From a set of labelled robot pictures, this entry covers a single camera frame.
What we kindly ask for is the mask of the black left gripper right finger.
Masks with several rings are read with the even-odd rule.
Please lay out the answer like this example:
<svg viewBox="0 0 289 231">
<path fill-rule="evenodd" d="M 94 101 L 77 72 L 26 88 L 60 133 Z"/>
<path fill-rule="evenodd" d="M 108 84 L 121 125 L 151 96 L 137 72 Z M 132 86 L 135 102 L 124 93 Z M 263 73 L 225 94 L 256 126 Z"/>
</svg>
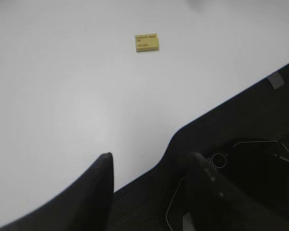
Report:
<svg viewBox="0 0 289 231">
<path fill-rule="evenodd" d="M 186 197 L 197 231 L 289 231 L 289 221 L 230 183 L 200 153 L 191 152 Z"/>
</svg>

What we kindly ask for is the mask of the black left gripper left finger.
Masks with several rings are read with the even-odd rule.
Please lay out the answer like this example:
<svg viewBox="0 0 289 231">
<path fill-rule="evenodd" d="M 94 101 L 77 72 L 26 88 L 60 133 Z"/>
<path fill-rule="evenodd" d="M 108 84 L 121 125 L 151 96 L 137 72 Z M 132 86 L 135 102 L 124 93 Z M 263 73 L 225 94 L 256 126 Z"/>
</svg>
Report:
<svg viewBox="0 0 289 231">
<path fill-rule="evenodd" d="M 0 231 L 104 231 L 113 194 L 113 156 L 105 153 L 52 200 Z"/>
</svg>

